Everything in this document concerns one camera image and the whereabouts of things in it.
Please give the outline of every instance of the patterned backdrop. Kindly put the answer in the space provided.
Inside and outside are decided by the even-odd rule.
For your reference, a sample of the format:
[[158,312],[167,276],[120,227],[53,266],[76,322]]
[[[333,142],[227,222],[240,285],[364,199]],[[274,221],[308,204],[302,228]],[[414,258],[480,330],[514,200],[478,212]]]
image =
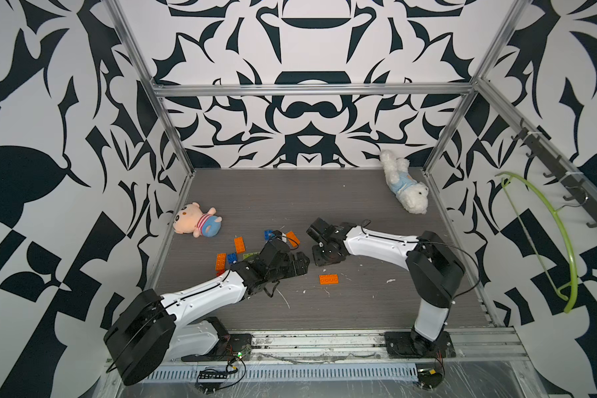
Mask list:
[[0,397],[78,397],[185,176],[99,0],[0,1]]
[[195,167],[422,166],[459,98],[449,95],[168,98]]
[[[502,52],[492,83],[597,185],[597,0],[534,0]],[[581,209],[559,212],[573,242],[577,304],[563,312],[501,190],[500,171],[534,183],[557,208],[568,192],[529,159],[516,132],[478,97],[432,174],[460,243],[475,253],[485,294],[516,327],[551,394],[597,397],[597,228]],[[565,246],[538,198],[509,193],[556,286],[570,281]]]
[[597,186],[597,0],[535,0],[491,83]]
[[511,0],[121,4],[159,84],[403,83],[467,81]]
[[[468,82],[510,0],[121,0],[155,82]],[[169,98],[195,167],[425,163],[457,95]]]

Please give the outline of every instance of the pink plush toy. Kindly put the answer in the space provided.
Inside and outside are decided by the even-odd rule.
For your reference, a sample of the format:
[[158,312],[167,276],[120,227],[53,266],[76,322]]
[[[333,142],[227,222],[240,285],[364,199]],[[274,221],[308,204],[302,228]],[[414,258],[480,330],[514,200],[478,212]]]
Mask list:
[[192,236],[215,236],[221,228],[221,217],[215,216],[215,208],[210,208],[207,213],[199,209],[199,203],[192,202],[182,207],[175,216],[172,225],[177,234],[190,234]]

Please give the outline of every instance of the wall hook rack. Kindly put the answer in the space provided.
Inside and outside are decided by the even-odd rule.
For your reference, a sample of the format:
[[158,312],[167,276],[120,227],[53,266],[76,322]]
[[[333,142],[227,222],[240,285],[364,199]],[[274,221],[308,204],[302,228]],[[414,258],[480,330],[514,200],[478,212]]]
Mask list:
[[548,168],[549,172],[545,172],[544,177],[555,177],[568,190],[570,196],[565,196],[565,201],[575,199],[579,203],[578,205],[564,204],[560,209],[567,206],[584,208],[594,221],[586,225],[589,228],[597,228],[597,187],[584,177],[584,173],[568,162],[542,134],[529,132],[528,128],[523,126],[512,139],[514,141],[521,139],[531,151],[526,156],[537,157]]

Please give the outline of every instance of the green plastic piece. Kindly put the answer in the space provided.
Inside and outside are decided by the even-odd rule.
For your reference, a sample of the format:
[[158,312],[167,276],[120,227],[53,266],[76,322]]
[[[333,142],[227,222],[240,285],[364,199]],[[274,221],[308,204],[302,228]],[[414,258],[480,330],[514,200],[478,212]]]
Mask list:
[[255,254],[259,254],[259,253],[260,253],[260,251],[254,251],[254,252],[252,252],[252,253],[244,253],[244,255],[243,255],[243,259],[245,260],[245,259],[247,259],[248,257],[254,256]]
[[[577,262],[575,261],[575,253],[573,251],[573,245],[570,242],[570,238],[568,237],[568,233],[566,232],[564,223],[560,219],[560,216],[557,214],[557,212],[559,210],[561,210],[561,208],[555,210],[555,208],[548,201],[546,196],[544,196],[544,194],[542,194],[541,191],[539,189],[537,189],[537,187],[535,187],[532,183],[525,180],[524,178],[522,178],[521,176],[519,176],[518,174],[516,174],[514,172],[503,171],[503,172],[496,174],[495,176],[501,176],[503,174],[508,175],[510,178],[503,178],[501,181],[501,187],[504,189],[504,193],[509,198],[510,205],[513,207],[513,211],[515,211],[517,219],[519,220],[519,223],[521,224],[522,229],[524,230],[524,233],[526,234],[528,243],[530,243],[531,247],[533,248],[533,251],[537,255],[537,259],[539,260],[540,264],[542,265],[542,268],[544,268],[544,271],[546,272],[548,280],[550,281],[551,286],[555,290],[555,293],[557,294],[557,296],[559,298],[567,301],[566,306],[564,307],[564,313],[568,314],[573,309],[573,307],[575,306],[575,302],[577,301]],[[557,224],[557,228],[560,230],[560,234],[562,234],[562,238],[564,239],[564,244],[566,246],[566,254],[568,255],[568,267],[570,268],[570,282],[566,283],[564,286],[560,286],[559,288],[557,288],[555,286],[555,283],[551,279],[551,275],[549,275],[548,270],[546,269],[546,266],[544,265],[542,256],[540,256],[539,253],[537,253],[537,248],[535,247],[535,244],[533,243],[533,239],[531,239],[530,235],[528,234],[528,230],[526,230],[526,227],[524,226],[524,222],[522,221],[522,218],[519,216],[519,212],[517,211],[513,202],[510,200],[510,195],[507,192],[506,187],[510,184],[511,179],[513,179],[513,178],[520,180],[522,183],[524,183],[525,186],[527,186],[529,189],[531,189],[531,191],[533,191],[535,193],[535,195],[537,195],[538,198],[540,198],[542,203],[544,203],[544,205],[550,212],[551,216],[553,216],[553,219],[555,220],[555,223]],[[570,298],[568,298],[564,294],[562,294],[562,289],[567,288],[569,286],[570,286]]]

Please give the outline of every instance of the gray wooden floor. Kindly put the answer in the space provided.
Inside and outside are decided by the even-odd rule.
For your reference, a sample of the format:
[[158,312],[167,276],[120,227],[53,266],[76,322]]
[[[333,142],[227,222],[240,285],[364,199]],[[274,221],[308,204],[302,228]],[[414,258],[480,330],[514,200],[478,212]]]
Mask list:
[[[412,170],[414,178],[422,173]],[[331,224],[360,224],[403,235],[436,232],[449,241],[437,206],[430,200],[426,215],[406,212],[389,191],[381,170],[217,170],[197,171],[188,202],[223,217],[215,237],[175,234],[157,293],[186,289],[215,277],[217,253],[233,253],[242,236],[246,252],[260,251],[263,231],[294,231],[300,249],[312,261],[306,275],[283,280],[273,298],[257,294],[223,307],[218,316],[228,330],[405,328],[414,324],[420,297],[408,272],[380,260],[350,256],[333,266],[316,267],[314,242],[305,231],[317,218]],[[320,285],[319,275],[338,274],[338,285]],[[469,287],[463,278],[462,289]],[[474,292],[456,300],[450,327],[486,326]]]

